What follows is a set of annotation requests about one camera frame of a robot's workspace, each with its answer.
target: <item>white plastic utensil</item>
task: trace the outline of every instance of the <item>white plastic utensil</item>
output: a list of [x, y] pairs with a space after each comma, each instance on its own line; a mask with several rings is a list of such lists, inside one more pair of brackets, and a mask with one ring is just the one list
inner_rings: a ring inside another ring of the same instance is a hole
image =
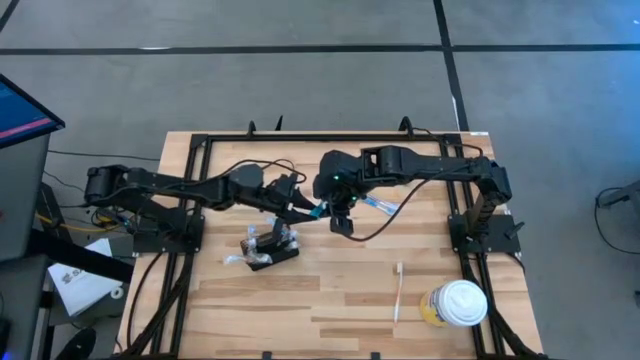
[[398, 277], [398, 293], [396, 294], [396, 307], [393, 310], [394, 326], [398, 326], [398, 314], [400, 312], [400, 294], [402, 293], [402, 277], [404, 274], [401, 262], [398, 262], [398, 265], [396, 266], [396, 273], [399, 275], [399, 277]]

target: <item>wooden table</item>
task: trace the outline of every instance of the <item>wooden table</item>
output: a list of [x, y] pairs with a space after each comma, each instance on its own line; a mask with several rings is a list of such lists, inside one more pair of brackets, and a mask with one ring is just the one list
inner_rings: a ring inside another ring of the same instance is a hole
[[[191, 135], [167, 135], [159, 172], [183, 176]], [[462, 141], [482, 147], [493, 157], [487, 134], [463, 133]], [[360, 148], [379, 145], [388, 143], [215, 143], [209, 176], [245, 158], [287, 158], [309, 177], [300, 187], [305, 196], [313, 198], [311, 184], [325, 152], [338, 149], [357, 156]], [[425, 155], [439, 154], [433, 143], [396, 145]], [[282, 170], [270, 167], [265, 183]], [[196, 167], [194, 178], [198, 173]], [[400, 202], [414, 185], [376, 189], [372, 194]], [[177, 203], [169, 198], [159, 201]], [[368, 358], [371, 352], [380, 352], [387, 359], [475, 358], [469, 329], [436, 328], [426, 324], [418, 312], [419, 299], [426, 291], [461, 278], [446, 225], [449, 213], [445, 183], [434, 181], [421, 188], [378, 237], [357, 243], [331, 233], [327, 219], [300, 224], [294, 227], [300, 233], [300, 256], [252, 272], [244, 264], [224, 265], [223, 259], [240, 254], [239, 242], [246, 238], [249, 224], [268, 230], [268, 214], [241, 205], [225, 212], [205, 210], [205, 236], [195, 257], [180, 357], [256, 358], [263, 351], [272, 351], [280, 358]], [[352, 217], [358, 236], [370, 234], [387, 220], [387, 215], [364, 204], [352, 211]], [[136, 261], [131, 289], [138, 287], [152, 258], [146, 255]], [[404, 263], [405, 279], [400, 320], [394, 327], [398, 261]], [[490, 255], [488, 262], [498, 309], [525, 344], [542, 351], [521, 268], [501, 254]], [[165, 263], [166, 255], [144, 283], [135, 309], [134, 337], [156, 311]], [[122, 344], [133, 293], [129, 293], [118, 336]], [[169, 348], [173, 318], [173, 313], [167, 317], [164, 351]], [[492, 352], [487, 324], [483, 332], [487, 351]]]

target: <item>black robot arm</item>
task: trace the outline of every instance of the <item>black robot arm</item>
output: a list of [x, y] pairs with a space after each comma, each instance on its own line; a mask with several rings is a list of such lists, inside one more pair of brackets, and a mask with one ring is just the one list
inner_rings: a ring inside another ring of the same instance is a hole
[[273, 213], [286, 224], [296, 224], [316, 219], [295, 210], [315, 207], [296, 187], [297, 176], [296, 173], [281, 175], [263, 186], [263, 169], [256, 164], [240, 166], [202, 181], [113, 165], [89, 169], [85, 201], [98, 207], [117, 206], [153, 218], [160, 227], [173, 229], [184, 226], [187, 212], [179, 207], [166, 208], [149, 200], [150, 195], [193, 200], [216, 211], [224, 211], [236, 203], [244, 204]]
[[467, 233], [486, 234], [496, 206], [511, 199], [506, 171], [486, 157], [473, 159], [419, 155], [408, 148], [382, 146], [361, 150], [359, 157], [341, 151], [326, 153], [313, 182], [313, 196], [327, 203], [331, 231], [353, 233], [349, 210], [376, 187], [408, 184], [413, 180], [473, 182], [480, 194], [466, 213]]

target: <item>wire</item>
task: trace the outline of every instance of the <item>wire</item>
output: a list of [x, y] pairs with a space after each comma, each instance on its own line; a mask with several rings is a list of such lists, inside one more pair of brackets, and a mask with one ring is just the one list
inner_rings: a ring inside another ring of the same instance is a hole
[[60, 185], [66, 186], [66, 187], [69, 187], [69, 188], [72, 188], [72, 189], [76, 189], [76, 190], [78, 190], [78, 191], [80, 191], [81, 193], [84, 194], [84, 190], [82, 190], [81, 187], [76, 186], [76, 185], [72, 185], [72, 184], [67, 184], [64, 181], [60, 180], [60, 178], [58, 178], [57, 176], [48, 173], [46, 170], [43, 170], [43, 172], [44, 172], [45, 175], [47, 175], [47, 176], [53, 178], [53, 180], [57, 181]]
[[58, 205], [58, 207], [60, 209], [70, 209], [70, 208], [74, 208], [74, 207], [87, 207], [89, 206], [89, 204], [84, 203], [84, 204], [78, 204], [78, 205]]
[[122, 159], [135, 159], [135, 160], [144, 160], [144, 161], [160, 161], [160, 159], [156, 159], [156, 158], [147, 158], [147, 157], [133, 156], [133, 155], [89, 154], [89, 153], [60, 151], [60, 150], [48, 150], [48, 152], [53, 154], [59, 154], [59, 155], [86, 156], [86, 157], [115, 157], [115, 158], [122, 158]]
[[[280, 161], [289, 162], [289, 164], [291, 164], [291, 167], [280, 164], [279, 163]], [[307, 175], [305, 173], [302, 173], [302, 172], [296, 170], [295, 169], [295, 165], [293, 164], [293, 162], [291, 160], [288, 160], [288, 159], [277, 159], [277, 160], [273, 160], [273, 161], [268, 161], [268, 160], [244, 159], [244, 160], [240, 160], [237, 163], [231, 165], [231, 167], [229, 167], [227, 170], [223, 171], [219, 175], [216, 175], [214, 177], [211, 177], [211, 178], [208, 178], [208, 179], [204, 179], [204, 180], [201, 180], [201, 181], [197, 181], [197, 182], [194, 182], [194, 183], [185, 184], [185, 185], [193, 186], [193, 185], [200, 185], [202, 183], [206, 183], [207, 181], [210, 181], [210, 180], [216, 179], [216, 178], [218, 178], [220, 176], [226, 175], [231, 170], [233, 170], [236, 167], [238, 167], [239, 165], [242, 165], [242, 164], [245, 164], [245, 163], [267, 164], [266, 166], [262, 167], [263, 170], [268, 168], [269, 166], [272, 166], [272, 165], [279, 166], [279, 167], [281, 167], [283, 169], [287, 169], [287, 170], [289, 170], [289, 171], [291, 171], [293, 173], [296, 173], [296, 174], [302, 176], [302, 180], [296, 181], [297, 184], [302, 184], [303, 182], [307, 181]]]
[[453, 147], [459, 147], [459, 148], [469, 148], [469, 149], [474, 149], [476, 151], [478, 151], [479, 155], [478, 156], [484, 156], [484, 150], [482, 150], [481, 147], [479, 146], [475, 146], [475, 145], [471, 145], [471, 144], [445, 144], [442, 139], [440, 139], [439, 137], [437, 137], [436, 135], [434, 135], [429, 129], [425, 129], [425, 128], [413, 128], [414, 130], [420, 130], [420, 131], [425, 131], [429, 136], [431, 136], [432, 139], [434, 139], [435, 141], [437, 141], [438, 143], [440, 143], [441, 145], [448, 145], [448, 146], [453, 146]]
[[153, 258], [153, 260], [151, 260], [151, 263], [149, 263], [149, 266], [147, 266], [147, 269], [144, 271], [144, 274], [142, 274], [142, 278], [140, 279], [140, 284], [138, 284], [136, 293], [133, 295], [133, 301], [131, 302], [131, 309], [129, 310], [129, 323], [127, 324], [127, 347], [128, 348], [131, 347], [131, 325], [133, 324], [133, 313], [134, 313], [134, 310], [136, 309], [138, 296], [140, 296], [140, 289], [142, 289], [142, 285], [144, 285], [145, 280], [147, 280], [147, 276], [149, 276], [149, 272], [151, 271], [151, 268], [153, 268], [153, 265], [158, 261], [158, 259], [160, 259], [160, 256], [162, 256], [162, 254], [163, 253], [158, 253], [158, 255], [156, 255]]
[[[40, 220], [43, 221], [47, 224], [53, 224], [53, 220], [49, 219], [48, 217], [44, 217], [38, 213], [36, 213], [36, 217]], [[80, 232], [109, 232], [112, 230], [115, 230], [117, 228], [120, 227], [120, 225], [117, 226], [112, 226], [109, 228], [105, 228], [105, 229], [89, 229], [89, 228], [81, 228], [81, 227], [77, 227], [77, 226], [73, 226], [73, 225], [67, 225], [67, 224], [60, 224], [60, 227], [69, 229], [69, 230], [74, 230], [74, 231], [80, 231]]]
[[514, 253], [507, 253], [507, 255], [512, 258], [515, 262], [518, 263], [518, 265], [520, 265], [520, 267], [522, 268], [522, 273], [526, 274], [527, 273], [527, 269], [524, 267], [524, 263], [522, 262], [522, 260], [520, 260], [520, 258], [514, 254]]
[[[441, 176], [462, 170], [466, 167], [469, 167], [471, 165], [471, 163], [467, 163], [464, 166], [459, 166], [456, 168], [452, 168], [452, 169], [448, 169], [448, 170], [443, 170], [440, 171], [439, 173], [431, 176], [428, 179], [425, 179], [423, 181], [421, 181], [418, 185], [416, 185], [416, 187], [413, 188], [413, 190], [411, 190], [411, 192], [409, 192], [409, 194], [404, 198], [404, 200], [402, 200], [402, 202], [400, 203], [400, 205], [398, 205], [398, 209], [393, 213], [393, 215], [391, 215], [391, 217], [389, 218], [389, 220], [387, 220], [386, 223], [384, 223], [384, 225], [382, 225], [378, 230], [376, 230], [373, 234], [366, 236], [364, 238], [356, 238], [353, 237], [351, 235], [345, 235], [342, 234], [342, 236], [346, 237], [349, 240], [353, 240], [353, 241], [358, 241], [358, 242], [364, 242], [364, 241], [369, 241], [371, 239], [373, 239], [374, 237], [378, 236], [381, 232], [383, 232], [392, 222], [393, 220], [398, 216], [398, 214], [400, 214], [400, 211], [402, 211], [402, 209], [404, 208], [404, 206], [409, 202], [409, 200], [411, 200], [411, 197], [426, 183], [428, 183], [431, 180], [435, 180]], [[329, 202], [329, 212], [331, 217], [333, 217], [333, 204], [331, 202]]]
[[[277, 163], [279, 163], [280, 161], [286, 161], [286, 162], [288, 162], [288, 163], [289, 163], [289, 165], [290, 165], [292, 168], [294, 168], [294, 169], [296, 168], [296, 165], [293, 163], [293, 161], [291, 161], [291, 160], [289, 160], [289, 159], [276, 159], [276, 160], [273, 160], [273, 164], [277, 164]], [[263, 166], [263, 167], [262, 167], [262, 170], [264, 170], [264, 169], [268, 168], [269, 166], [271, 166], [271, 165], [273, 165], [273, 164], [268, 164], [268, 165]]]
[[598, 194], [598, 196], [596, 196], [596, 202], [595, 202], [595, 206], [593, 207], [593, 219], [596, 223], [596, 228], [598, 229], [598, 234], [600, 234], [600, 238], [602, 239], [602, 241], [604, 241], [605, 244], [607, 244], [610, 248], [612, 248], [613, 250], [619, 251], [621, 253], [625, 253], [625, 254], [630, 254], [630, 255], [640, 255], [640, 251], [629, 251], [629, 250], [624, 250], [621, 249], [615, 245], [613, 245], [612, 243], [609, 242], [609, 240], [607, 240], [607, 238], [604, 236], [604, 233], [602, 233], [602, 229], [600, 228], [600, 222], [598, 221], [598, 204], [600, 203], [600, 197], [602, 197], [602, 195], [604, 193], [606, 193], [607, 191], [611, 191], [611, 190], [620, 190], [621, 188], [619, 187], [610, 187], [610, 188], [606, 188], [602, 191], [600, 191], [600, 193]]
[[89, 221], [82, 220], [82, 219], [78, 219], [78, 218], [74, 218], [74, 217], [67, 216], [67, 215], [64, 215], [64, 220], [65, 220], [65, 221], [66, 221], [66, 220], [71, 220], [71, 221], [76, 221], [76, 222], [79, 222], [79, 223], [82, 223], [82, 224], [86, 224], [86, 225], [94, 225], [94, 226], [95, 226], [95, 224], [92, 224], [92, 223], [91, 223], [91, 222], [89, 222]]
[[93, 322], [90, 325], [87, 325], [87, 326], [76, 325], [76, 323], [74, 323], [73, 321], [69, 321], [69, 324], [71, 324], [71, 326], [73, 326], [74, 328], [76, 328], [78, 330], [93, 329], [93, 327], [96, 326], [96, 324], [98, 323], [99, 320], [100, 320], [99, 318], [95, 318], [95, 319], [93, 319]]
[[116, 346], [118, 346], [118, 351], [122, 353], [122, 345], [120, 344], [120, 341], [118, 341], [118, 335], [116, 335]]

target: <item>monitor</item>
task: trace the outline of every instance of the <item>monitor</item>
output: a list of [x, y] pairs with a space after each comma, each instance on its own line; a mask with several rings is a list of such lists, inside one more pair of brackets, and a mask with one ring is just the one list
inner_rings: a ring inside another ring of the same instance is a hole
[[64, 121], [0, 74], [0, 149], [64, 128]]

